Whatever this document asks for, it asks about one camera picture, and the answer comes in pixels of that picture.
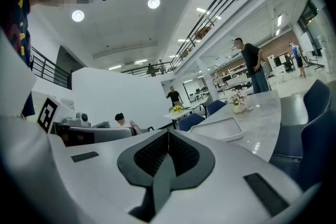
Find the potted plant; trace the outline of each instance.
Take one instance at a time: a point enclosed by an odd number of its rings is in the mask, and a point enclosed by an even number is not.
[[[233,111],[235,113],[241,113],[246,109],[246,100],[245,97],[240,95],[239,93],[235,94],[231,97],[233,101]]]
[[[180,105],[176,105],[173,108],[173,112],[180,112],[183,109],[183,107],[181,107]]]

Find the blue chair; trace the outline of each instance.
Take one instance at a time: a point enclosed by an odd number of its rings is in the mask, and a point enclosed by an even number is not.
[[[212,115],[212,114],[216,113],[218,110],[220,110],[225,105],[226,105],[226,103],[224,103],[220,100],[216,100],[216,101],[212,102],[211,104],[209,104],[206,109],[207,109],[209,115]]]
[[[291,176],[305,191],[323,180],[336,151],[336,111],[328,109],[304,127],[302,146],[303,158],[299,162],[277,156],[269,162]]]
[[[199,123],[201,123],[202,121],[204,121],[205,118],[203,118],[202,116],[198,115],[198,114],[191,114],[186,118],[183,118],[180,120],[179,123],[179,127],[178,129],[180,131],[189,131],[191,129],[192,126],[198,125]]]
[[[303,96],[308,113],[308,124],[325,112],[331,104],[331,93],[328,86],[316,80]],[[301,159],[303,155],[301,132],[305,125],[280,126],[274,156]]]

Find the white tray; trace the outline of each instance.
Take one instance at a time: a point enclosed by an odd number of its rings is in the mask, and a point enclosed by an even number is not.
[[[227,142],[240,139],[244,136],[242,128],[235,117],[204,124],[200,123],[193,126],[190,132]]]

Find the black t-shirt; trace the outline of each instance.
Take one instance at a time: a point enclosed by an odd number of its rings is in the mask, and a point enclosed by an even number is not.
[[[14,50],[21,57],[22,61],[32,69],[33,56],[31,53],[30,34],[28,31],[27,15],[30,12],[29,0],[15,0],[8,17],[2,25],[4,32],[12,44]],[[34,115],[34,106],[32,95],[30,94],[24,109],[23,116]]]
[[[259,48],[257,48],[256,46],[253,46],[250,43],[246,43],[245,44],[245,49],[242,50],[242,55],[244,57],[245,63],[246,63],[246,67],[247,67],[247,71],[249,73],[249,75],[254,74],[254,70],[253,67],[255,67],[258,64],[258,53],[259,53]]]
[[[176,102],[176,101],[179,101],[179,93],[177,91],[173,91],[173,92],[170,92],[168,93],[168,97],[170,97],[170,99],[172,100],[172,102]]]

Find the column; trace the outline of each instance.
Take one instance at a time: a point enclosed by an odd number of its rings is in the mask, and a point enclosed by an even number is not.
[[[207,66],[200,60],[200,58],[197,58],[196,62],[198,64],[200,71],[202,72],[203,79],[209,89],[212,100],[213,101],[218,100],[218,93],[212,81],[212,77],[211,77],[210,72],[208,71]]]

